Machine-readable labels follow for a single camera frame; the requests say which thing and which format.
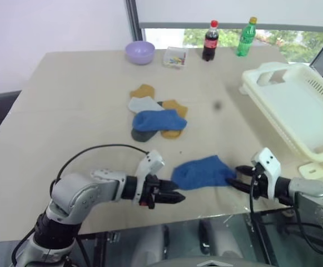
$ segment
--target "bowl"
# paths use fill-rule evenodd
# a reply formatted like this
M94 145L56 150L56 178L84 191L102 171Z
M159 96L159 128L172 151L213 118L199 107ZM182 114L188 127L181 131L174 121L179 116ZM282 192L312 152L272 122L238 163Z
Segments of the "bowl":
M154 58L155 46L146 41L132 42L126 46L126 54L130 62L146 65Z

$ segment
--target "beige tabletop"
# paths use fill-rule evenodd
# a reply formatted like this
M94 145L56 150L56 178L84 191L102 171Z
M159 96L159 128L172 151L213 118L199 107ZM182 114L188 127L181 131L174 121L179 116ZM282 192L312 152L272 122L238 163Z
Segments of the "beige tabletop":
M158 150L166 166L158 173L170 179L175 166L217 154L230 167L250 164L268 146L282 163L282 175L298 176L301 161L293 155L249 97L238 92L244 70L263 62L284 62L274 47L253 47L239 58L218 48L205 62L201 50L190 50L184 70L163 67L164 51L153 62L136 66L123 51L47 54L0 127L0 241L21 239L49 202L49 185L71 156L97 144L124 143ZM147 143L131 138L133 113L129 92L142 83L156 89L155 100L175 99L188 107L187 127L177 140L159 133ZM214 103L221 102L216 111ZM143 155L124 148L91 151L65 173L88 175L109 168L133 175ZM248 212L249 196L231 187L183 191L186 200L155 210L130 201L100 204L80 233L133 228L206 216ZM276 205L256 201L256 210Z

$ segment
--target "green plastic bottle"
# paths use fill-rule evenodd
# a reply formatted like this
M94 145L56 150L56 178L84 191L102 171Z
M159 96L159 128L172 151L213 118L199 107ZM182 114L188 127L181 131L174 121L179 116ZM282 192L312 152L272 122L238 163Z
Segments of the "green plastic bottle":
M256 21L257 21L256 17L251 17L249 20L249 24L242 30L238 49L237 49L237 56L246 57L248 55L252 41L255 38Z

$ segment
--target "dark gray sock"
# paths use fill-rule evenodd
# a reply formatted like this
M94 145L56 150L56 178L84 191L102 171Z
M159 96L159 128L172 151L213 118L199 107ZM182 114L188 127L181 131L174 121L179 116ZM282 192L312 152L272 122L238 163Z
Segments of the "dark gray sock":
M142 132L132 129L131 135L132 138L137 142L147 142L152 138L157 131L149 131L149 132Z

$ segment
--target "mustard yellow sock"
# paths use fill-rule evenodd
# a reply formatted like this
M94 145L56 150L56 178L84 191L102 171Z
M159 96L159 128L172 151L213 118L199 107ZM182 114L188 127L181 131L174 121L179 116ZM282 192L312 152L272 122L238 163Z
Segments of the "mustard yellow sock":
M180 105L176 102L176 100L163 101L162 107L165 110L176 110L177 114L182 118L186 117L188 111L187 107ZM161 131L161 135L167 139L178 138L181 135L181 133L182 131Z
M150 96L154 99L155 89L150 85L141 85L137 90L130 92L130 97L138 97L143 98L146 96Z

